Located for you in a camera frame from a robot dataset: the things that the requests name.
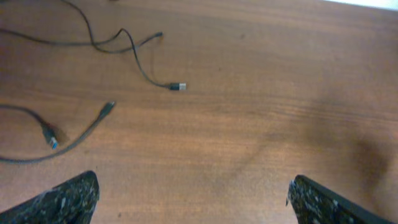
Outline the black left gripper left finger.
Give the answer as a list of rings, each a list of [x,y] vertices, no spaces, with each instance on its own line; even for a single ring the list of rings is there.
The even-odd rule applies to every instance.
[[[100,199],[95,172],[83,172],[1,212],[1,223],[89,224]]]

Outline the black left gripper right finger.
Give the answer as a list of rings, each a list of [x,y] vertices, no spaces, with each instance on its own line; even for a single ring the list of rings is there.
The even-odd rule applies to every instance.
[[[390,223],[304,175],[290,181],[286,204],[291,204],[299,224]]]

